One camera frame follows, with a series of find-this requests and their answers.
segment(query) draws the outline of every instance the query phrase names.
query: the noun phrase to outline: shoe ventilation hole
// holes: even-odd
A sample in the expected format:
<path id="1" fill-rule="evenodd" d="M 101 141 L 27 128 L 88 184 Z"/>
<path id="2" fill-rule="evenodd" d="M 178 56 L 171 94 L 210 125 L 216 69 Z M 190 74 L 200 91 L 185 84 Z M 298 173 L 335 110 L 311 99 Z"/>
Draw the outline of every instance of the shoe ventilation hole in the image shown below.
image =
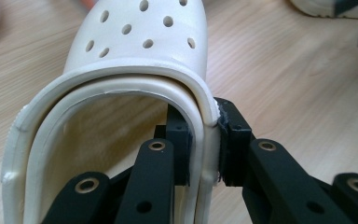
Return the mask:
<path id="1" fill-rule="evenodd" d="M 172 17 L 165 17 L 164 20 L 163 20 L 163 23 L 166 27 L 171 27 L 173 26 L 173 19 Z"/>
<path id="2" fill-rule="evenodd" d="M 121 30 L 121 33 L 122 33 L 123 35 L 127 35 L 127 34 L 130 33 L 131 28 L 132 28 L 131 25 L 130 25 L 130 24 L 127 24 L 127 25 L 125 25 L 125 26 L 123 27 L 123 29 Z"/>
<path id="3" fill-rule="evenodd" d="M 141 11 L 146 11 L 149 8 L 149 2 L 147 0 L 142 0 L 142 2 L 139 4 L 139 9 Z"/>
<path id="4" fill-rule="evenodd" d="M 153 46 L 153 40 L 151 39 L 147 39 L 144 42 L 144 49 L 150 49 Z"/>
<path id="5" fill-rule="evenodd" d="M 100 58 L 103 58 L 104 56 L 106 56 L 107 53 L 109 53 L 109 49 L 108 49 L 108 48 L 104 49 L 104 50 L 100 53 Z"/>
<path id="6" fill-rule="evenodd" d="M 101 15 L 101 22 L 106 22 L 107 18 L 109 18 L 109 12 L 104 11 L 103 14 Z"/>
<path id="7" fill-rule="evenodd" d="M 182 7 L 184 7 L 185 5 L 187 5 L 187 0 L 179 0 L 179 3 Z"/>
<path id="8" fill-rule="evenodd" d="M 88 45 L 86 46 L 86 52 L 89 52 L 94 47 L 94 41 L 91 40 Z"/>
<path id="9" fill-rule="evenodd" d="M 193 38 L 188 38 L 187 39 L 187 44 L 194 49 L 196 47 L 196 43 L 194 42 Z"/>

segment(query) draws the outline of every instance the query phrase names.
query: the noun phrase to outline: white rubber shoe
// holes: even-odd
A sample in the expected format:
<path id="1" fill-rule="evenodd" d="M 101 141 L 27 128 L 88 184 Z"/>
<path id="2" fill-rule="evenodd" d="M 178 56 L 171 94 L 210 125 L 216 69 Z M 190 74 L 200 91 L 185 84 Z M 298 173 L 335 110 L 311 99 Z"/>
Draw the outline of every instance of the white rubber shoe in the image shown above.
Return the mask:
<path id="1" fill-rule="evenodd" d="M 190 187 L 175 190 L 174 219 L 206 223 L 220 141 L 206 59 L 201 0 L 99 1 L 63 75 L 12 125 L 1 176 L 5 222 L 40 223 L 73 176 L 112 177 L 131 166 L 168 103 L 193 134 Z"/>
<path id="2" fill-rule="evenodd" d="M 358 0 L 291 1 L 298 9 L 314 17 L 346 17 L 358 19 Z"/>

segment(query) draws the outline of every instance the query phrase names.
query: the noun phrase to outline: sneaker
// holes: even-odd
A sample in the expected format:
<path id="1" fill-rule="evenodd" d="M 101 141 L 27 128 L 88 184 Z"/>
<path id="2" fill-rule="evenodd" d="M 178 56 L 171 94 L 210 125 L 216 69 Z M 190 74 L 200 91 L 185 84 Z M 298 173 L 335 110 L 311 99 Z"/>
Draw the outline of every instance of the sneaker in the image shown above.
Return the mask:
<path id="1" fill-rule="evenodd" d="M 304 13 L 314 17 L 358 19 L 358 0 L 291 0 Z"/>

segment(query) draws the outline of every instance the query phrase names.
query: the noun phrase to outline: wooden table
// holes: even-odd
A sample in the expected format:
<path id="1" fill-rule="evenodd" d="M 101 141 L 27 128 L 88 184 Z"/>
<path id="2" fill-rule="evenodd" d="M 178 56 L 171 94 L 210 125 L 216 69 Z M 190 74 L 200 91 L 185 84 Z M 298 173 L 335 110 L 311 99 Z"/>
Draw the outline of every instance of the wooden table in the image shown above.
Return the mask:
<path id="1" fill-rule="evenodd" d="M 62 73 L 87 11 L 77 1 L 0 3 L 1 170 L 10 123 Z M 207 0 L 205 9 L 213 94 L 310 175 L 331 183 L 358 173 L 358 20 L 311 18 L 285 0 Z M 210 223 L 251 223 L 241 188 L 217 184 Z"/>

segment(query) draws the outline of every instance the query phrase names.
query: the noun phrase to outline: crocs shoe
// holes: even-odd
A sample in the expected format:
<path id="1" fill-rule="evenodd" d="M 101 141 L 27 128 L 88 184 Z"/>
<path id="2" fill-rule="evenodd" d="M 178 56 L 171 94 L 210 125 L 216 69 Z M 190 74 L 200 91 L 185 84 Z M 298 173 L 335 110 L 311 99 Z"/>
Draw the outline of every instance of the crocs shoe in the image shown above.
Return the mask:
<path id="1" fill-rule="evenodd" d="M 314 17 L 358 19 L 358 0 L 291 0 L 301 11 Z"/>
<path id="2" fill-rule="evenodd" d="M 99 1 L 63 74 L 10 129 L 1 174 L 5 222 L 41 223 L 73 176 L 113 177 L 130 167 L 169 104 L 193 136 L 190 186 L 175 189 L 174 220 L 206 223 L 220 141 L 206 60 L 201 0 Z"/>

